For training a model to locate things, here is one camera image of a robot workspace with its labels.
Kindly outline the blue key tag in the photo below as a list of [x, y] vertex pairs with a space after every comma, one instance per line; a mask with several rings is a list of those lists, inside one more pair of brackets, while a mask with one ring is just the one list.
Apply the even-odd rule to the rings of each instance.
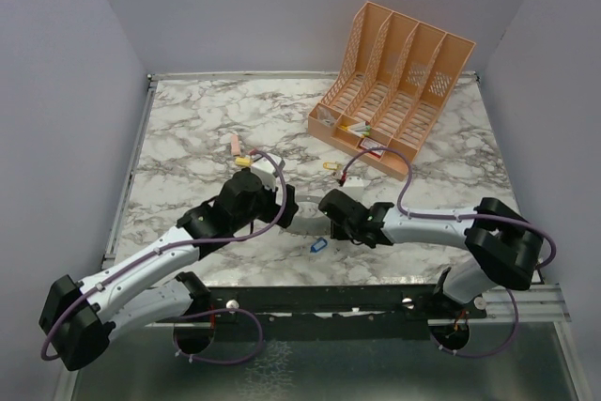
[[311, 245], [310, 252], [312, 254], [318, 253], [318, 252], [322, 251], [323, 249], [325, 249], [327, 246], [328, 246], [327, 240], [324, 238], [319, 238]]

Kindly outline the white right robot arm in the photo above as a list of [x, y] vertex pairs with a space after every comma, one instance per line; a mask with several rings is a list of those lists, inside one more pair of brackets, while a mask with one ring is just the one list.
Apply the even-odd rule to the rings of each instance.
[[409, 210], [384, 202], [367, 208], [332, 190], [318, 209], [331, 221], [335, 239], [371, 249], [416, 242], [469, 252], [469, 260], [442, 273], [431, 295], [433, 310], [443, 317], [496, 286], [528, 290], [543, 246], [541, 232], [492, 197], [472, 209]]

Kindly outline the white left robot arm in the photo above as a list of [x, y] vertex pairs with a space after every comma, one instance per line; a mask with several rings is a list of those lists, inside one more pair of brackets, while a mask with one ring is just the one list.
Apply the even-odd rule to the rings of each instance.
[[108, 270], [76, 281], [65, 274], [50, 285], [39, 317], [45, 362], [61, 361], [70, 370], [94, 362], [123, 326], [127, 305], [143, 300], [153, 284], [170, 273], [223, 248], [265, 234], [242, 236], [255, 221], [286, 228], [299, 207], [294, 186], [272, 182], [250, 169], [237, 171], [220, 192], [187, 210], [162, 236]]

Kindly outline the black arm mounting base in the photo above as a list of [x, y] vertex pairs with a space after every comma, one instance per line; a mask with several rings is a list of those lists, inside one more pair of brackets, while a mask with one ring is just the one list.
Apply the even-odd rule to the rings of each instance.
[[483, 309], [442, 297], [437, 285], [212, 286], [185, 313], [223, 309], [228, 301], [256, 316], [267, 340], [427, 340], [430, 320], [481, 319]]

